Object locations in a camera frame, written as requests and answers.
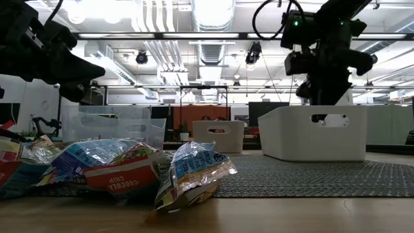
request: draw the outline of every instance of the table surface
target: table surface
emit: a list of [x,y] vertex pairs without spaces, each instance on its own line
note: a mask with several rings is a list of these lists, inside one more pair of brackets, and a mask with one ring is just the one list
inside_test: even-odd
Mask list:
[[[367,159],[414,164],[403,155]],[[410,198],[210,199],[148,218],[151,210],[108,200],[21,198],[0,202],[0,232],[414,232]]]

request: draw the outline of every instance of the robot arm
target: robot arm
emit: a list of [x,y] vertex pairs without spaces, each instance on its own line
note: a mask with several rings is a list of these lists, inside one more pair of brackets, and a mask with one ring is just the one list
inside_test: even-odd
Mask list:
[[[281,47],[302,47],[301,52],[287,56],[286,74],[307,74],[296,95],[309,99],[311,105],[335,105],[352,85],[348,67],[356,68],[359,76],[372,69],[374,59],[369,54],[350,49],[352,37],[367,26],[352,19],[370,2],[329,0],[316,13],[291,10],[283,15]],[[324,118],[321,115],[314,121]]]
[[77,41],[69,29],[51,20],[42,25],[26,1],[0,1],[0,74],[58,83],[63,97],[79,102],[105,69],[73,55]]
[[45,123],[46,126],[51,127],[51,128],[55,128],[55,130],[53,132],[53,135],[57,135],[57,132],[59,131],[59,129],[62,128],[61,123],[58,122],[55,119],[52,119],[52,120],[50,120],[50,122],[48,122],[48,121],[46,121],[42,117],[35,117],[35,118],[33,118],[33,122],[36,125],[36,129],[37,129],[37,133],[36,133],[35,139],[38,139],[41,136],[45,135],[45,133],[43,132],[43,130],[41,130],[41,127],[40,127],[40,124],[39,124],[41,121],[43,123]]

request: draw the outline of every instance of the computer monitor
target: computer monitor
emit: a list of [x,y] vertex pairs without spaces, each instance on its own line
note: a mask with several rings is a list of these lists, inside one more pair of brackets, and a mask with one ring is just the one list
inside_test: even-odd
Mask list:
[[248,103],[248,115],[249,115],[249,126],[258,127],[259,122],[257,119],[271,110],[277,109],[278,107],[289,106],[289,102],[249,102]]

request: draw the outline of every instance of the orange wall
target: orange wall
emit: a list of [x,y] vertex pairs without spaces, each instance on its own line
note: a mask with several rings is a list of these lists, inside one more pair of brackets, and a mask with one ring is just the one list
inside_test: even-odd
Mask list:
[[218,117],[226,118],[226,109],[229,107],[221,106],[183,106],[182,107],[182,123],[180,122],[180,107],[174,107],[174,129],[179,129],[181,124],[187,120],[188,130],[193,131],[193,121],[201,120],[203,116],[209,116],[211,120],[215,120]]

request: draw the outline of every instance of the ventilation duct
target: ventilation duct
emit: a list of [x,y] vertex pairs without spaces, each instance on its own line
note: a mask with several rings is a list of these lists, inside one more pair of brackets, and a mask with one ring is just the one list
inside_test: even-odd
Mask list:
[[[114,59],[114,51],[109,46],[106,47],[106,55],[102,54],[100,51],[97,51],[97,54],[100,56],[100,60],[105,63],[105,66],[110,68],[110,70],[114,72],[117,77],[126,80],[131,85],[141,84],[137,83],[135,76],[128,72],[125,67]],[[138,90],[146,97],[147,100],[158,100],[160,98],[160,95],[155,91],[144,88],[138,88]]]
[[[235,0],[191,0],[193,25],[197,32],[229,32],[232,28]],[[206,66],[217,66],[223,62],[226,45],[198,45],[199,62]],[[203,83],[219,83],[221,67],[200,67]],[[214,101],[217,90],[202,90],[204,100]]]
[[[235,0],[191,0],[193,25],[197,32],[228,32],[231,30]],[[224,57],[225,45],[198,45],[205,65],[218,65]]]
[[[395,30],[395,33],[414,33],[414,21],[411,21],[410,23],[406,24],[406,26]],[[362,45],[357,48],[357,50],[361,52],[366,52],[370,55],[396,43],[396,41],[378,41],[372,45]]]

